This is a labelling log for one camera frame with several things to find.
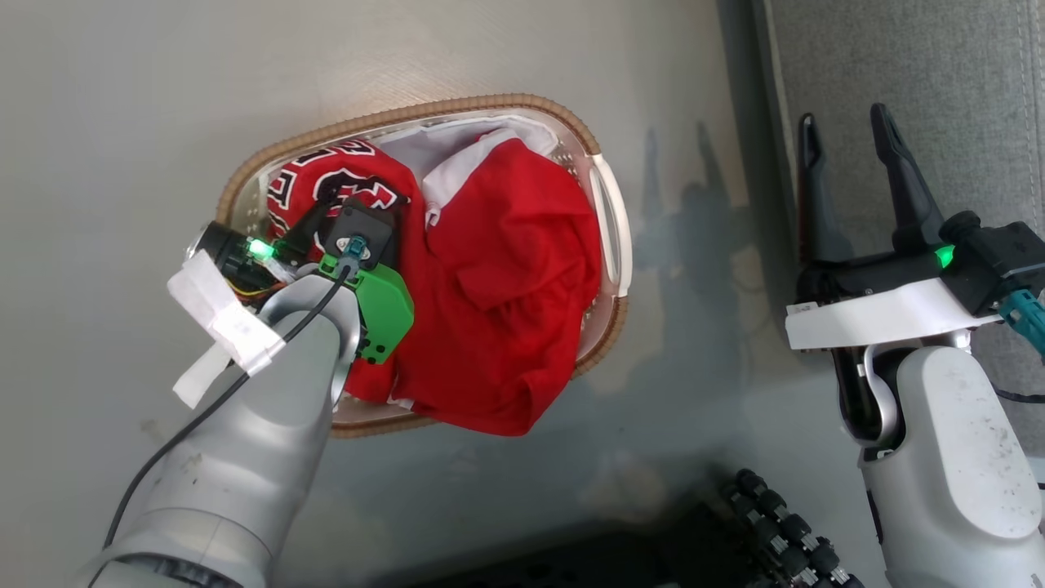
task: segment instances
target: gray sofa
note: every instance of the gray sofa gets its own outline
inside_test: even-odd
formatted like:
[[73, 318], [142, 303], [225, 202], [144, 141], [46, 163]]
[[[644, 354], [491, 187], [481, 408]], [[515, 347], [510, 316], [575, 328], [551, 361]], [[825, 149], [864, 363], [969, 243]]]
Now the gray sofa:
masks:
[[[891, 248], [892, 208], [870, 104], [888, 105], [944, 217], [1021, 219], [1042, 232], [1045, 62], [1038, 0], [756, 0], [794, 190], [794, 125], [816, 116], [838, 220], [857, 254]], [[973, 353], [999, 389], [1045, 394], [1042, 359], [1008, 328]], [[1002, 401], [1029, 455], [1045, 456], [1045, 405]]]

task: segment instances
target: floor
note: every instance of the floor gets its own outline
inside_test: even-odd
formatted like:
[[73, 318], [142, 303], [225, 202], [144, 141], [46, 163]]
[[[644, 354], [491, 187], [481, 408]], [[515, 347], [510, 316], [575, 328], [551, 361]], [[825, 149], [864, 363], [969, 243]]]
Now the floor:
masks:
[[332, 442], [277, 585], [392, 586], [643, 524], [750, 467], [885, 586], [829, 364], [783, 338], [791, 244], [744, 4], [0, 2], [5, 586], [64, 584], [183, 422], [169, 389], [206, 336], [164, 284], [243, 159], [514, 91], [574, 110], [617, 172], [636, 259], [624, 335], [524, 439]]

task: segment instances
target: teal connector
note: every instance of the teal connector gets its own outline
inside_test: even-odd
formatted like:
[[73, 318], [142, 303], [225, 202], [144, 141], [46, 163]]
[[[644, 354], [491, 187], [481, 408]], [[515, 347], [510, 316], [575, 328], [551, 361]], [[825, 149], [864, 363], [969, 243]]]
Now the teal connector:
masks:
[[1034, 293], [1026, 289], [1013, 291], [998, 314], [1045, 357], [1045, 307]]

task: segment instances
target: brown woven basket rim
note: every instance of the brown woven basket rim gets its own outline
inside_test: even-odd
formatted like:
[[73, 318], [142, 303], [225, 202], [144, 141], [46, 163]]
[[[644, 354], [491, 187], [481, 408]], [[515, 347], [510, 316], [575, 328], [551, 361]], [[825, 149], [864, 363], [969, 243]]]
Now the brown woven basket rim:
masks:
[[[232, 177], [229, 178], [222, 192], [222, 197], [217, 202], [217, 210], [214, 218], [219, 222], [229, 224], [232, 219], [232, 210], [236, 197], [242, 191], [243, 185], [248, 181], [254, 178], [270, 162], [282, 159], [311, 145], [320, 145], [339, 137], [356, 135], [411, 120], [463, 112], [511, 108], [536, 110], [552, 116], [577, 136], [584, 146], [584, 150], [589, 155], [599, 155], [602, 152], [602, 148], [599, 146], [599, 142], [595, 139], [591, 131], [588, 130], [576, 114], [562, 104], [541, 96], [533, 94], [495, 94], [427, 102], [335, 122], [279, 141], [258, 150], [245, 161]], [[627, 314], [627, 299], [614, 298], [609, 328], [602, 334], [599, 343], [596, 344], [591, 351], [577, 360], [577, 368], [574, 371], [573, 378], [590, 372], [591, 369], [602, 361], [602, 358], [606, 357], [606, 354], [609, 353], [610, 348], [612, 348], [621, 334], [621, 330], [624, 328]], [[355, 439], [405, 431], [435, 423], [436, 421], [432, 419], [414, 414], [359, 423], [339, 423], [335, 421], [330, 434], [335, 439]]]

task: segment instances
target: white plastic handle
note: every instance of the white plastic handle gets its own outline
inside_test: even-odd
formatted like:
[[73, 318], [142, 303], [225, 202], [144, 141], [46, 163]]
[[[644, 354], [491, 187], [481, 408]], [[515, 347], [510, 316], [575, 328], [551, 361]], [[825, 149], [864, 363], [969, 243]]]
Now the white plastic handle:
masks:
[[631, 285], [631, 227], [624, 208], [624, 196], [609, 163], [602, 154], [591, 156], [591, 187], [595, 210], [599, 217], [599, 234], [606, 255], [606, 272], [613, 283], [616, 297], [627, 297]]

